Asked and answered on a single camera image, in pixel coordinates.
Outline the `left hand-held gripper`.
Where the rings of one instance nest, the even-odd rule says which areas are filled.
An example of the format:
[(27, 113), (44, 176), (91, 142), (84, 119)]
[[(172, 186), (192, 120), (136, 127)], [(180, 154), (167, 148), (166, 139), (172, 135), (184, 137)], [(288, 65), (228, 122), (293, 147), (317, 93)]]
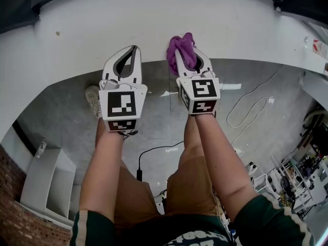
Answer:
[(141, 84), (139, 47), (125, 47), (110, 57), (105, 63), (102, 78), (99, 100), (106, 130), (123, 133), (135, 131), (148, 91), (148, 87)]

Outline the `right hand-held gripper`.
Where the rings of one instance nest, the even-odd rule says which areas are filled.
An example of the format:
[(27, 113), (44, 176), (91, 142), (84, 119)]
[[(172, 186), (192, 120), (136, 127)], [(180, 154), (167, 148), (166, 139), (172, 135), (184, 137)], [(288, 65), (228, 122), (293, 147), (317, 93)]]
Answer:
[(219, 79), (212, 72), (210, 59), (197, 48), (194, 48), (194, 52), (196, 65), (192, 69), (188, 67), (180, 51), (175, 50), (179, 96), (191, 116), (216, 115), (220, 102)]

